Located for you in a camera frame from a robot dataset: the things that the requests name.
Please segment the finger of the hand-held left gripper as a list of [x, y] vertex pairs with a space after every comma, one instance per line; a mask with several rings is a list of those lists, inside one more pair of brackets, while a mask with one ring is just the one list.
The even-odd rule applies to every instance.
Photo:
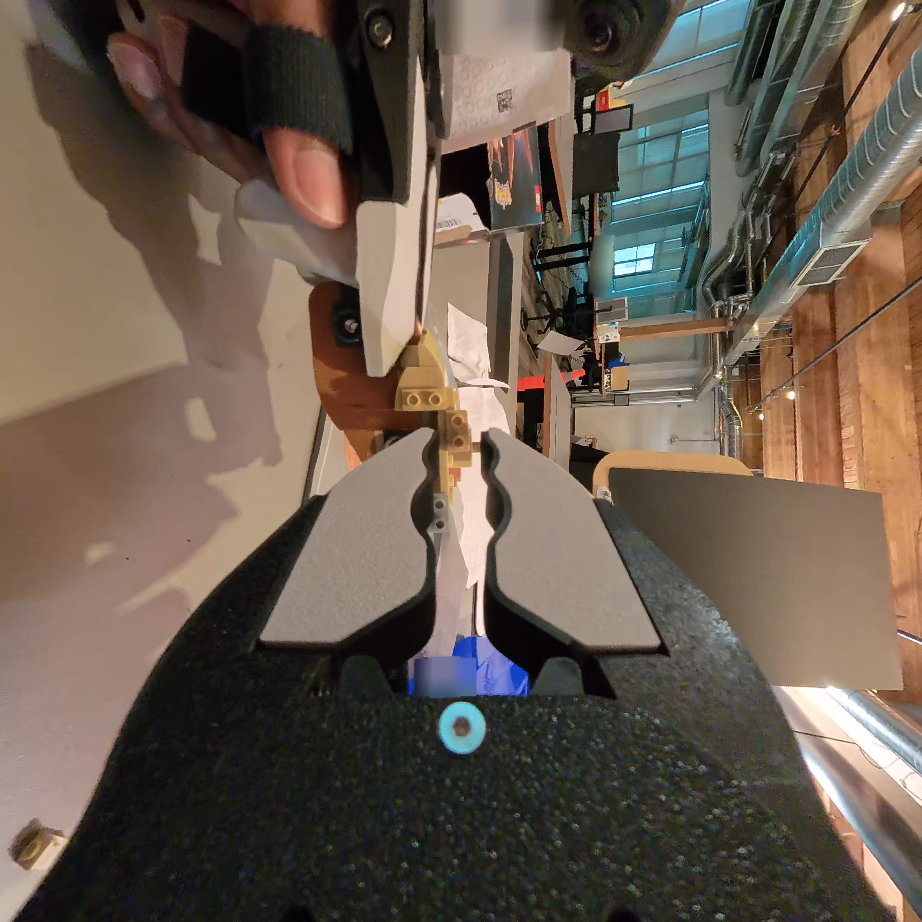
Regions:
[[441, 140], [439, 88], [422, 41], [406, 50], [365, 43], [372, 112], [360, 129], [360, 201], [355, 221], [363, 355], [384, 378], [414, 335], [425, 306]]

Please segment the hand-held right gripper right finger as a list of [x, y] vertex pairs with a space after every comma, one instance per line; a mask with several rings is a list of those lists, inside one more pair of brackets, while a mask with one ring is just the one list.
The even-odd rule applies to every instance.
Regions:
[[496, 428], [481, 437], [487, 484], [485, 627], [505, 655], [651, 653], [661, 638], [592, 496]]

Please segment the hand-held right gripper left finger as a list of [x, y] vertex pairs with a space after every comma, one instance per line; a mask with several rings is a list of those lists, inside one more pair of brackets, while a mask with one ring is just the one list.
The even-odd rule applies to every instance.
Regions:
[[421, 428], [323, 497], [260, 635], [338, 655], [415, 655], [435, 620], [437, 433]]

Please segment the tan brick vehicle model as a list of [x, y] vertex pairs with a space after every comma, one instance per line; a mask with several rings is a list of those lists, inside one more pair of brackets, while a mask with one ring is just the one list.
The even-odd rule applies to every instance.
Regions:
[[337, 518], [371, 547], [424, 547], [444, 536], [451, 501], [478, 448], [460, 392], [433, 333], [411, 323], [409, 344], [382, 377], [366, 369], [357, 290], [321, 282], [308, 300], [322, 409], [360, 457], [359, 487], [335, 496]]

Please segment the small tan brick plate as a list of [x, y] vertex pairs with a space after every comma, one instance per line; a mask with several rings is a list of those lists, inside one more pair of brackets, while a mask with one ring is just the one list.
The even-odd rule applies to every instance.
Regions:
[[68, 836], [62, 830], [33, 818], [14, 837], [9, 856], [22, 870], [44, 872], [56, 862], [67, 842]]

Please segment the grey desk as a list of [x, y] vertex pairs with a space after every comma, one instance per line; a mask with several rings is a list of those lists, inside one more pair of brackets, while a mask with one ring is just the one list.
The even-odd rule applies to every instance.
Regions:
[[8, 849], [70, 834], [141, 684], [299, 505], [310, 288], [238, 184], [132, 111], [106, 3], [2, 2], [2, 920]]

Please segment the person's left hand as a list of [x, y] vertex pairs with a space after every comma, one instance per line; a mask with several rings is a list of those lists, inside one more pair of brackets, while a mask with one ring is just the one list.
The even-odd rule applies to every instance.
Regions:
[[263, 133], [264, 152], [183, 107], [180, 95], [187, 32], [192, 23], [242, 46], [250, 23], [285, 25], [333, 39], [340, 32], [336, 2], [141, 2], [127, 31], [107, 39], [106, 54], [122, 92], [160, 137], [205, 160], [237, 182], [271, 170], [283, 197], [322, 229], [343, 226], [354, 195], [343, 157], [329, 141], [291, 129]]

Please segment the blue plastic bin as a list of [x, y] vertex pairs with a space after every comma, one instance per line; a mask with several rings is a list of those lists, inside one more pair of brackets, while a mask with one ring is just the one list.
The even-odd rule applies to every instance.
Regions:
[[417, 657], [409, 694], [427, 698], [527, 696], [526, 671], [481, 636], [457, 635], [450, 655]]

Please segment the wood-rimmed black panel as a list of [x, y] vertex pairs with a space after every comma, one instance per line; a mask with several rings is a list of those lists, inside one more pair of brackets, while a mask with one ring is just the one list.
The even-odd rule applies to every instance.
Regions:
[[608, 474], [614, 468], [753, 476], [752, 471], [739, 459], [724, 455], [618, 450], [604, 455], [594, 467], [591, 483], [591, 493], [594, 500], [612, 501], [608, 487]]

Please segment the dark printed toy box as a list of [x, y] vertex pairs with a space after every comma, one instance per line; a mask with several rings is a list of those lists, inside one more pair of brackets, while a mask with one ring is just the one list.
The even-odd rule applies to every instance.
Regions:
[[539, 135], [530, 125], [487, 143], [490, 231], [537, 226], [544, 212]]

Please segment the white paper bag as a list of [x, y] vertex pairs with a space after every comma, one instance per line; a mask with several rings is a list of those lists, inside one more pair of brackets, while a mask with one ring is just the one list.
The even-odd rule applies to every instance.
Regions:
[[[452, 303], [434, 328], [444, 345], [452, 382], [457, 385], [460, 408], [467, 413], [472, 440], [491, 429], [509, 432], [501, 398], [505, 386], [492, 378], [487, 328]], [[451, 524], [446, 560], [437, 574], [436, 643], [442, 652], [456, 639], [483, 636], [483, 584], [493, 527], [486, 513], [487, 483], [478, 452], [470, 467], [460, 469], [459, 483], [450, 501]]]

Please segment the wood-edged long table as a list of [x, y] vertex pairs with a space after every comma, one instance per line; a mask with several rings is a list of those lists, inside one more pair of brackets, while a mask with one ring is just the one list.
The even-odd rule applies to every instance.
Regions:
[[544, 398], [539, 445], [541, 453], [565, 470], [570, 466], [573, 411], [557, 357], [544, 352]]

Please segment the black monitor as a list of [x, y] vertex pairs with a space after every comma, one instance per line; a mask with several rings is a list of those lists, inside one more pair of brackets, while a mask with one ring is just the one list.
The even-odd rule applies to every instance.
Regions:
[[606, 110], [592, 104], [580, 113], [573, 137], [573, 198], [619, 190], [620, 136], [632, 130], [633, 117], [632, 104]]

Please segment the metal ceiling pipes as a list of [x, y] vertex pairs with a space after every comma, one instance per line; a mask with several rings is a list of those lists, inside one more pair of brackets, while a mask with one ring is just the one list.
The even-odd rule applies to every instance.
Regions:
[[694, 401], [713, 399], [714, 435], [719, 452], [741, 460], [743, 422], [731, 393], [729, 355], [732, 336], [754, 297], [755, 211], [764, 199], [763, 170], [740, 164], [736, 153], [712, 148], [709, 172], [711, 246], [700, 276], [698, 294], [707, 319], [720, 325], [705, 334], [707, 364], [692, 392]]

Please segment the large window wall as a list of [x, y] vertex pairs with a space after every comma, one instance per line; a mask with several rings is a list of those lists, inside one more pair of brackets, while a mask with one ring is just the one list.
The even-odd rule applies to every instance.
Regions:
[[610, 294], [627, 299], [633, 319], [695, 310], [710, 244], [711, 97], [729, 82], [748, 6], [686, 2], [650, 65], [619, 92], [632, 128], [599, 220], [616, 244]]

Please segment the silver ventilation duct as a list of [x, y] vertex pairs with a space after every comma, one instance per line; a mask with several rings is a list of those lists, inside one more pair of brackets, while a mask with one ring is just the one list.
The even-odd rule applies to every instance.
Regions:
[[870, 241], [870, 218], [921, 153], [921, 49], [893, 84], [748, 310], [724, 364], [734, 365], [811, 287], [829, 284]]

